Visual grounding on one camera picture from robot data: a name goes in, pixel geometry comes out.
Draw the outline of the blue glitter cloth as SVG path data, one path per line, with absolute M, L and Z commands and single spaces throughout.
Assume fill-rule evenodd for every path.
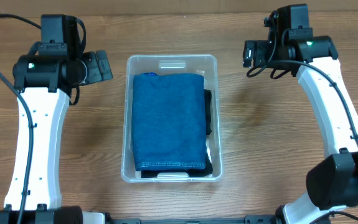
M 149 76 L 149 77 L 158 76 L 158 74 L 157 74 L 157 73 L 154 73 L 154 72 L 142 73 L 141 75 L 142 75 L 142 76 Z

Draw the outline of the blue denim cloth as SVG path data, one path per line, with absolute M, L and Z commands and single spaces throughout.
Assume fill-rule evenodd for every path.
M 131 137 L 137 171 L 204 169 L 204 77 L 134 76 Z

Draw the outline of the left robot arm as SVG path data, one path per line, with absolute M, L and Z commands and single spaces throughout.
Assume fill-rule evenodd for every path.
M 76 17 L 43 15 L 41 40 L 13 66 L 8 87 L 19 107 L 14 171 L 0 223 L 111 223 L 106 212 L 64 207 L 59 183 L 62 128 L 80 87 L 112 79 L 106 52 L 86 52 Z

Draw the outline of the clear plastic storage bin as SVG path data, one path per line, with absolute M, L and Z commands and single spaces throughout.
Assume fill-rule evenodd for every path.
M 132 55 L 126 66 L 121 177 L 216 182 L 223 174 L 217 59 Z

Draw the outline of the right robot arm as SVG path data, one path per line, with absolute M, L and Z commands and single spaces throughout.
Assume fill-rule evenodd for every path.
M 332 39 L 315 36 L 308 6 L 274 10 L 264 20 L 266 40 L 248 40 L 243 50 L 247 77 L 271 69 L 290 73 L 307 94 L 321 130 L 324 160 L 306 176 L 306 191 L 272 215 L 247 215 L 245 223 L 329 223 L 358 206 L 358 115 L 346 90 Z

